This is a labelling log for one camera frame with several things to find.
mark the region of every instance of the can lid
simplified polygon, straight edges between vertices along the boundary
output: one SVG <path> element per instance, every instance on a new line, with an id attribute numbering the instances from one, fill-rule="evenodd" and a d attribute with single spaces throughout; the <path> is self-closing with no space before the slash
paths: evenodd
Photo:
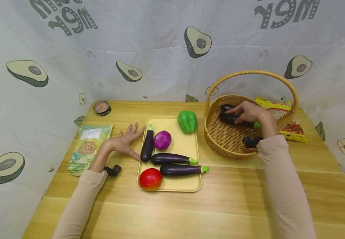
<path id="1" fill-rule="evenodd" d="M 110 105 L 108 101 L 99 101 L 93 106 L 94 112 L 98 114 L 103 113 L 107 111 L 108 109 L 110 109 Z"/>

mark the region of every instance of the red onion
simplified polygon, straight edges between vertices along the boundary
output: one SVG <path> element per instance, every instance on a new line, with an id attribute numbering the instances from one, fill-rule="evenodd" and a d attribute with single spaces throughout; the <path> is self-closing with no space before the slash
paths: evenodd
<path id="1" fill-rule="evenodd" d="M 172 136 L 167 131 L 163 130 L 157 133 L 154 137 L 154 147 L 159 150 L 167 149 L 172 143 Z"/>

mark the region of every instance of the fabric backdrop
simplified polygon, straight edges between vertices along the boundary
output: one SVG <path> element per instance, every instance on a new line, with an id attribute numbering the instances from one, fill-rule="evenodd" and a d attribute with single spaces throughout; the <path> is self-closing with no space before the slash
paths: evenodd
<path id="1" fill-rule="evenodd" d="M 345 173 L 345 0 L 0 0 L 0 238 L 21 237 L 94 101 L 203 102 L 251 69 L 290 80 Z M 291 100 L 268 76 L 212 99 L 229 93 Z"/>

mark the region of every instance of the snack bag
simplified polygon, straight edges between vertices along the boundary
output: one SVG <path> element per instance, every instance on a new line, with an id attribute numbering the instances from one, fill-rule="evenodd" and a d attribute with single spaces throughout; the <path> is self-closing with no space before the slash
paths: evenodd
<path id="1" fill-rule="evenodd" d="M 100 145 L 110 139 L 113 126 L 102 127 L 82 126 L 79 130 L 79 140 L 72 158 L 70 158 L 68 172 L 73 176 L 80 176 L 84 169 L 89 168 Z"/>
<path id="2" fill-rule="evenodd" d="M 265 100 L 259 97 L 256 98 L 255 100 L 264 109 L 272 113 L 276 119 L 285 115 L 285 113 L 291 109 L 291 101 L 287 101 L 286 103 L 280 103 L 280 102 Z M 289 124 L 287 124 L 283 129 L 281 129 L 279 133 L 289 140 L 308 142 L 303 129 L 301 128 L 300 124 L 295 119 L 292 119 L 292 121 Z"/>

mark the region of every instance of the eggplant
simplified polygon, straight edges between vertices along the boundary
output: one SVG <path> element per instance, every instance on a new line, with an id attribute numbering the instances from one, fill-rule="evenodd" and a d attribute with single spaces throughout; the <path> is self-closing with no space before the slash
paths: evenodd
<path id="1" fill-rule="evenodd" d="M 166 164 L 162 165 L 159 171 L 168 178 L 180 178 L 202 174 L 210 170 L 208 167 L 184 165 L 184 164 Z"/>
<path id="2" fill-rule="evenodd" d="M 147 128 L 146 138 L 143 142 L 142 150 L 141 150 L 141 161 L 147 163 L 151 159 L 151 155 L 154 149 L 154 130 L 153 126 L 150 124 L 149 128 Z"/>
<path id="3" fill-rule="evenodd" d="M 228 123 L 228 124 L 235 124 L 235 120 L 239 118 L 239 116 L 235 114 L 226 114 L 223 111 L 219 113 L 219 118 L 221 121 Z M 238 123 L 238 125 L 247 127 L 247 128 L 260 128 L 260 124 L 255 122 L 247 122 L 247 121 L 242 121 L 241 123 Z"/>
<path id="4" fill-rule="evenodd" d="M 220 106 L 221 111 L 226 112 L 229 111 L 230 109 L 235 108 L 236 106 L 233 106 L 232 104 L 223 104 Z"/>
<path id="5" fill-rule="evenodd" d="M 151 157 L 151 162 L 154 165 L 165 164 L 198 164 L 196 160 L 191 157 L 183 156 L 174 153 L 157 153 Z"/>

